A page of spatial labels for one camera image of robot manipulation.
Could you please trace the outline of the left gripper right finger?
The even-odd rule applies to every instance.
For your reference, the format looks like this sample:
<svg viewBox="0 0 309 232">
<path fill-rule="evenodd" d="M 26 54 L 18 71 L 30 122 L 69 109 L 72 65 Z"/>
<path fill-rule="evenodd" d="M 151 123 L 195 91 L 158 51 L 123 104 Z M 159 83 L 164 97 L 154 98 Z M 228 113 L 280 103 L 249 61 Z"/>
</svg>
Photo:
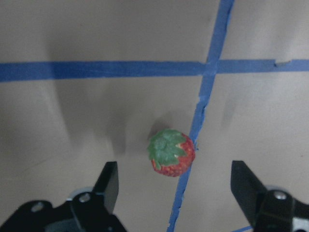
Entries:
<svg viewBox="0 0 309 232">
<path fill-rule="evenodd" d="M 245 162 L 232 161 L 231 191 L 254 232 L 291 232 L 293 197 L 280 189 L 268 190 Z"/>
</svg>

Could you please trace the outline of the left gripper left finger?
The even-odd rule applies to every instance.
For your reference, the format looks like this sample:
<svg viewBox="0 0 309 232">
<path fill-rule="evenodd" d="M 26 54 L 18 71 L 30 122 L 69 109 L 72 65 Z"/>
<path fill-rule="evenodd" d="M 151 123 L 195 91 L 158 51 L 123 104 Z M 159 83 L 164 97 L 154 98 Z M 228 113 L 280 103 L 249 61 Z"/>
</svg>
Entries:
<svg viewBox="0 0 309 232">
<path fill-rule="evenodd" d="M 77 194 L 70 208 L 82 232 L 125 232 L 113 213 L 119 191 L 118 165 L 107 162 L 91 191 Z"/>
</svg>

